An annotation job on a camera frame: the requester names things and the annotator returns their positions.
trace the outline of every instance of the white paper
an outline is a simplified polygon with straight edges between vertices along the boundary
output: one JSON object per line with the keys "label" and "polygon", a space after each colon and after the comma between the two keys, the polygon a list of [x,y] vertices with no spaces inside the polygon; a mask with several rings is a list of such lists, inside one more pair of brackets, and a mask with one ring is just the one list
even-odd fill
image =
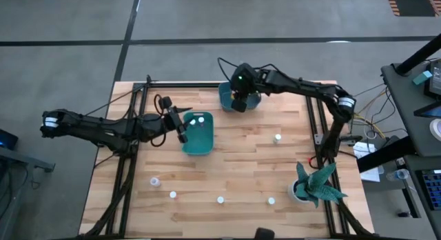
{"label": "white paper", "polygon": [[[369,149],[367,148],[367,143],[361,143],[361,142],[357,142],[353,147],[353,153],[358,159],[375,151],[376,151],[375,146],[372,143],[369,144]],[[372,168],[371,170],[361,173],[360,176],[361,179],[365,181],[380,182],[380,175],[378,174],[378,168]]]}

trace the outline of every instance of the gray concrete floor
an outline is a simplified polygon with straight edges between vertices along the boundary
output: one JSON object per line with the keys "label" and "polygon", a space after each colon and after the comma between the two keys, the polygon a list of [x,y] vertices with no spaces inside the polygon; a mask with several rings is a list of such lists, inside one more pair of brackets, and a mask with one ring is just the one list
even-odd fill
{"label": "gray concrete floor", "polygon": [[[0,41],[123,39],[132,3],[0,0]],[[132,38],[392,37],[435,35],[440,26],[434,17],[395,17],[387,0],[141,0]],[[224,57],[255,66],[271,62],[293,77],[337,80],[355,94],[382,83],[381,66],[406,59],[424,44],[130,46],[122,80],[143,81],[147,74],[164,81],[220,80],[216,58]],[[36,172],[41,187],[28,190],[13,239],[78,232],[96,148],[73,137],[42,139],[41,113],[87,112],[106,103],[120,51],[120,46],[0,47],[0,128],[19,136],[20,152],[57,163],[52,174]],[[358,97],[358,108],[376,93]],[[390,112],[387,106],[381,117]],[[392,130],[402,122],[396,113],[379,126]],[[427,219],[396,217],[395,210],[406,210],[401,191],[366,192],[377,233],[434,239]],[[395,226],[406,227],[397,232]]]}

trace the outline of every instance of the desk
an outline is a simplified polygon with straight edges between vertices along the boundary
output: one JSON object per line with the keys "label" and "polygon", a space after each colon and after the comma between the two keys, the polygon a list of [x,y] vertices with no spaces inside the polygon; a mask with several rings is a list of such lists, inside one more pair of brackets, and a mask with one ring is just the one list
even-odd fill
{"label": "desk", "polygon": [[409,136],[363,157],[358,161],[358,168],[360,172],[363,172],[404,157],[433,231],[436,237],[441,239],[441,212],[429,209],[415,174],[418,170],[441,169],[441,142],[433,137],[429,130],[429,124],[433,119],[413,115],[413,111],[435,102],[435,99],[424,95],[424,86],[415,86],[412,83],[413,78],[426,70],[426,66],[427,63],[416,66],[408,77],[396,74],[392,66],[381,68],[384,82],[390,90]]}
{"label": "desk", "polygon": [[[117,82],[112,99],[132,86],[132,82]],[[278,238],[329,236],[323,202],[315,209],[312,203],[291,202],[286,192],[297,178],[297,161],[307,172],[313,171],[307,164],[315,152],[303,96],[263,96],[255,111],[241,114],[222,111],[216,88],[149,88],[145,112],[155,112],[156,93],[170,96],[180,108],[212,113],[215,147],[208,156],[189,157],[181,152],[175,132],[167,134],[167,141],[159,148],[142,143],[125,237],[252,238],[257,227],[273,230]],[[124,97],[111,104],[108,118],[122,117],[129,102],[130,98]],[[326,115],[331,123],[331,115],[327,111]],[[272,143],[275,134],[282,135],[277,146]],[[101,149],[96,161],[110,155],[109,150]],[[346,204],[373,232],[356,160],[340,154],[336,162],[342,191],[349,195]],[[87,232],[107,208],[117,163],[115,157],[93,172],[80,233]],[[152,187],[151,177],[159,177],[161,187]],[[175,200],[169,198],[172,190],[177,192]],[[217,204],[218,196],[225,198],[223,205]],[[275,205],[265,203],[268,197],[275,198]],[[339,229],[335,205],[333,211]],[[116,226],[120,213],[116,212]]]}

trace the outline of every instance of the green artificial plant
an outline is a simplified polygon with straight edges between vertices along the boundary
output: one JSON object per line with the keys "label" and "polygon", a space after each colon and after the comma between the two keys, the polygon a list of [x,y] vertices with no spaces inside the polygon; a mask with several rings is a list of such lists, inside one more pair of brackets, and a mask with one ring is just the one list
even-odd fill
{"label": "green artificial plant", "polygon": [[295,190],[295,194],[300,199],[306,199],[314,202],[316,208],[318,207],[318,199],[326,201],[334,201],[338,203],[338,200],[347,197],[344,193],[341,193],[331,186],[325,185],[329,176],[336,169],[336,163],[331,163],[328,166],[317,170],[308,175],[303,168],[303,165],[297,163],[298,180]]}

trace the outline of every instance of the teal object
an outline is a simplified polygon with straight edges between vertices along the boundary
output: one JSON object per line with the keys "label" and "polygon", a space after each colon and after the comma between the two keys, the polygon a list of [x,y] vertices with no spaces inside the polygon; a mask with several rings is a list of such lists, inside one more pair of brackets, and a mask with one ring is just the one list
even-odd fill
{"label": "teal object", "polygon": [[420,85],[421,83],[424,83],[427,79],[431,78],[433,75],[430,71],[424,71],[421,74],[419,74],[417,77],[413,78],[413,83],[415,85]]}
{"label": "teal object", "polygon": [[[199,123],[199,117],[204,118],[203,123]],[[196,123],[188,125],[185,135],[188,142],[182,146],[182,151],[190,155],[209,154],[214,147],[214,120],[209,112],[187,112],[184,114],[184,121],[193,118]]]}
{"label": "teal object", "polygon": [[[232,108],[232,89],[229,86],[229,82],[219,84],[218,90],[222,109],[226,112],[234,112]],[[261,100],[260,94],[258,93],[249,95],[247,99],[247,110],[255,109]]]}

